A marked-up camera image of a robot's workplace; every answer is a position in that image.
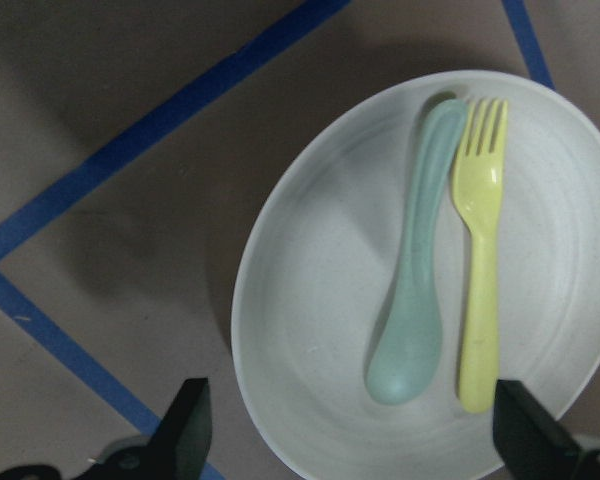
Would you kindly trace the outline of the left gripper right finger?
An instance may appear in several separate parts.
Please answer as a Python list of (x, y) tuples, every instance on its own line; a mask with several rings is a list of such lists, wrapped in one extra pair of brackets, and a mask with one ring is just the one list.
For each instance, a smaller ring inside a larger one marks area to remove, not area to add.
[(520, 381), (496, 383), (492, 439), (515, 479), (600, 479), (600, 441), (577, 441)]

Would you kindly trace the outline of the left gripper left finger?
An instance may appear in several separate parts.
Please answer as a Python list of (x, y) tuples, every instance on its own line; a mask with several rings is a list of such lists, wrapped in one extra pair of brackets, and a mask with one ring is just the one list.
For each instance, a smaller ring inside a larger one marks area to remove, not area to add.
[(212, 441), (209, 380), (184, 381), (150, 437), (116, 442), (80, 479), (200, 479)]

